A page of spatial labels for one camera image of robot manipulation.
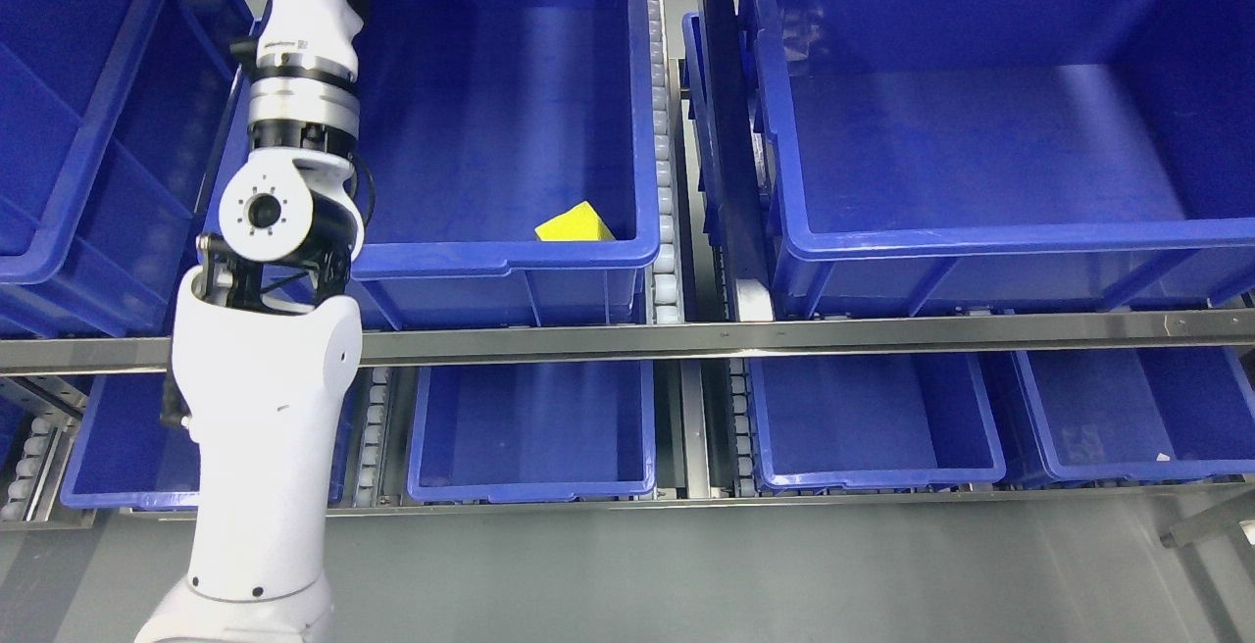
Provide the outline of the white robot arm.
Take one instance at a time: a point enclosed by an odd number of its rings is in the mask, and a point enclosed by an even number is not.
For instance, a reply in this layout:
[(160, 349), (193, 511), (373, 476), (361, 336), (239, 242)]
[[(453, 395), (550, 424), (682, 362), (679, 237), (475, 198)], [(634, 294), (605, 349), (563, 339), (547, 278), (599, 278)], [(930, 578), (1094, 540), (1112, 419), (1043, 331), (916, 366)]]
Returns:
[(169, 411), (200, 448), (191, 559), (139, 642), (326, 642), (328, 477), (361, 358), (344, 288), (364, 237), (345, 190), (351, 36), (261, 36), (250, 151), (176, 294)]

